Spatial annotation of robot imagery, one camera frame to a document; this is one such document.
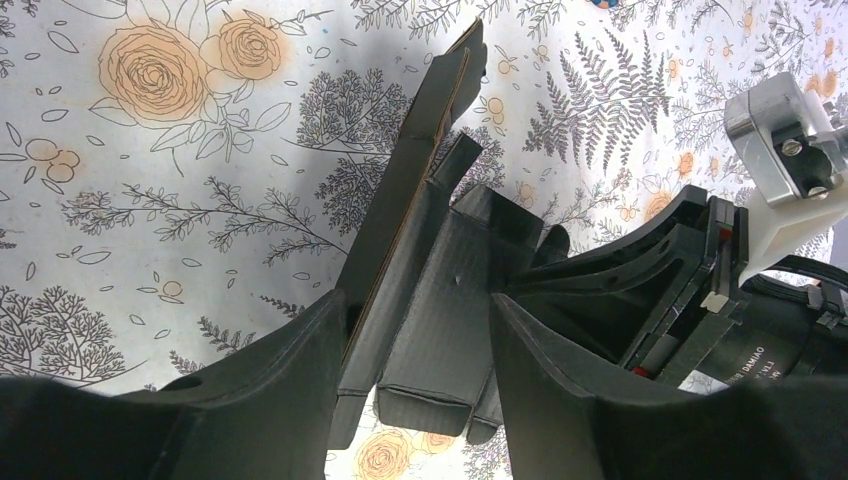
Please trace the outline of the floral tablecloth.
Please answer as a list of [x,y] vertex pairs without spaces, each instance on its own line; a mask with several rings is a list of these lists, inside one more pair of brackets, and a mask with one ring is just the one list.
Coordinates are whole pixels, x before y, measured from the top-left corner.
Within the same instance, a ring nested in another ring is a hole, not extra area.
[[[724,106],[778,73],[847,128],[843,1],[5,1],[1,383],[154,392],[345,300],[400,127],[475,19],[485,74],[440,150],[478,142],[457,194],[563,229],[563,259],[688,186],[746,209]],[[320,479],[517,478],[504,418],[472,445],[369,400]]]

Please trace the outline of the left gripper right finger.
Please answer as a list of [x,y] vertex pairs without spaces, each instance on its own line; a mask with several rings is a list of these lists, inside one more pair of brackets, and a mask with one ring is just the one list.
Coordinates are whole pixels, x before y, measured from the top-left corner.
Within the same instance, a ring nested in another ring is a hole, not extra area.
[[843,479],[847,381],[752,380],[702,396],[640,377],[491,298],[517,479]]

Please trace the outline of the black paper box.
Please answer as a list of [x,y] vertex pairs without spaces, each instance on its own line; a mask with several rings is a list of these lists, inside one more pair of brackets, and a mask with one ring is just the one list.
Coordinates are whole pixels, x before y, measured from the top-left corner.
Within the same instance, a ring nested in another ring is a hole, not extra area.
[[478,142],[462,133],[440,150],[480,91],[483,35],[475,19],[433,59],[338,278],[349,341],[333,450],[351,445],[369,400],[385,425],[472,445],[503,424],[490,296],[546,253],[532,212],[483,184],[457,194]]

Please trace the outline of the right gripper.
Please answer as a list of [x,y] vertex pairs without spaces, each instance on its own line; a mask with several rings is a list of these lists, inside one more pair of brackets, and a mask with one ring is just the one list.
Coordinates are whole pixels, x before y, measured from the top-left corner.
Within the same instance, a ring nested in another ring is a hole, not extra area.
[[594,250],[560,258],[551,230],[510,295],[557,334],[618,367],[669,385],[847,372],[847,274],[789,255],[741,279],[745,208],[688,186],[657,216]]

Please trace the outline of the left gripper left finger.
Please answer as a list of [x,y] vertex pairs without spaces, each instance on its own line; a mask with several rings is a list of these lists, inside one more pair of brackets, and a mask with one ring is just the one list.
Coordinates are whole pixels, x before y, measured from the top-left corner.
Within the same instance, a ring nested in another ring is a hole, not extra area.
[[346,341],[345,300],[150,392],[1,383],[5,479],[320,479]]

